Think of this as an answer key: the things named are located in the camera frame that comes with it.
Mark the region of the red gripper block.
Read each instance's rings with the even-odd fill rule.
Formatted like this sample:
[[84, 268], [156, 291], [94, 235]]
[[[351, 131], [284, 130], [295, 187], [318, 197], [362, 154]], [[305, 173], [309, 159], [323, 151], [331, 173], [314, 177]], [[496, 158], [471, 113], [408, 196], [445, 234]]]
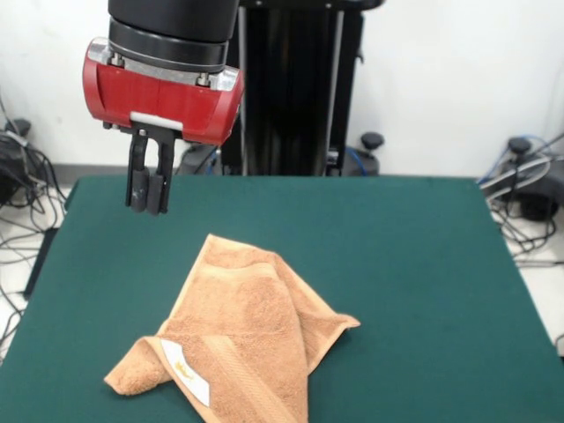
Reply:
[[126, 205], [134, 212], [143, 212], [147, 205], [151, 215], [165, 214], [173, 176], [174, 131], [187, 141], [222, 145], [239, 112], [244, 77], [227, 66], [201, 85], [201, 74], [162, 69], [127, 57], [118, 66], [114, 55], [107, 39], [96, 38], [88, 46], [82, 72], [85, 103], [93, 118], [110, 125], [157, 126], [151, 128], [150, 139], [158, 144], [159, 163], [151, 175], [145, 166], [147, 130], [133, 129]]

